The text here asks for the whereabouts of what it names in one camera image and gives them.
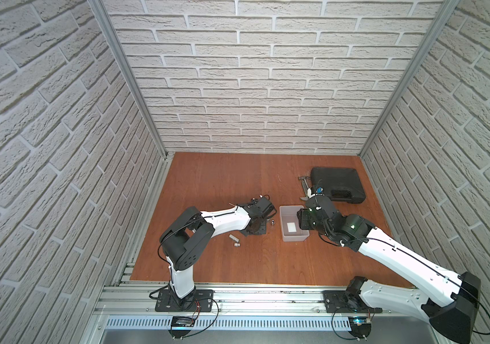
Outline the translucent plastic storage box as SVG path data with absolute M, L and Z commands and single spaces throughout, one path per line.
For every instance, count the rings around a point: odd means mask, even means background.
M 283 242 L 303 242 L 309 236 L 309 231 L 299 228 L 297 213 L 303 206 L 280 206 L 279 217 L 282 228 Z

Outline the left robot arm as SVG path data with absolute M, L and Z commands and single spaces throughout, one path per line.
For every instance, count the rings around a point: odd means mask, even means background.
M 201 212 L 194 206 L 187 208 L 159 239 L 159 249 L 170 272 L 169 290 L 179 300 L 186 299 L 195 290 L 193 266 L 212 238 L 230 232 L 263 235 L 267 222 L 276 213 L 275 206 L 265 196 L 215 212 Z

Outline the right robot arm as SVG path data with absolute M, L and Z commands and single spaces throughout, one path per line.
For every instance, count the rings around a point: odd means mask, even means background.
M 426 323 L 455 343 L 470 343 L 480 301 L 481 280 L 438 266 L 388 236 L 362 216 L 342 215 L 323 195 L 311 196 L 297 211 L 299 228 L 316 231 L 333 246 L 347 247 L 391 269 L 412 288 L 354 277 L 343 296 L 353 311 L 381 308 Z

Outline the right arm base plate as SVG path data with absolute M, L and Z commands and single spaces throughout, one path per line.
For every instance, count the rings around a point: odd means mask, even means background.
M 359 296 L 345 290 L 325 290 L 322 292 L 327 313 L 382 313 L 381 308 L 368 307 Z

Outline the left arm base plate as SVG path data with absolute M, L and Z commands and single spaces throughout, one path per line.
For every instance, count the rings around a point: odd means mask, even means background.
M 151 292 L 149 298 L 156 301 L 156 312 L 211 312 L 213 290 L 195 289 L 184 298 L 178 298 L 170 288 Z

